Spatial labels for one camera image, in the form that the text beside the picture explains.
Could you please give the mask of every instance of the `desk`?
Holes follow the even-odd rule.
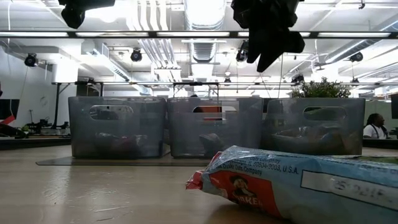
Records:
[[[387,149],[363,152],[398,156]],[[70,146],[0,151],[0,223],[287,223],[185,190],[185,181],[202,167],[35,165],[66,156]]]

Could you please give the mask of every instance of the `quaker oats bag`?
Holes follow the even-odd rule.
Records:
[[[196,172],[187,189],[298,224],[398,223],[398,157],[308,156],[233,146]]]

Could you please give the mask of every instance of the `barcode label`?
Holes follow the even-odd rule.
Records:
[[[398,188],[394,187],[305,170],[301,187],[398,210]]]

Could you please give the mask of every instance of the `bin handle cutout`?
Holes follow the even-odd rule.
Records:
[[[218,113],[221,117],[203,118],[205,121],[224,121],[226,118],[222,116],[226,113],[237,113],[236,109],[232,106],[197,106],[193,109],[193,113]]]
[[[340,106],[309,106],[303,116],[310,121],[339,121],[347,117],[347,112]]]
[[[119,120],[123,114],[132,114],[133,109],[126,105],[94,105],[90,108],[90,118],[94,120]]]

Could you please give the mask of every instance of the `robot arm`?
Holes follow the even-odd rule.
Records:
[[[305,42],[290,31],[297,21],[299,2],[304,0],[233,0],[234,20],[249,29],[248,63],[258,57],[258,72],[267,69],[284,52],[301,53]]]

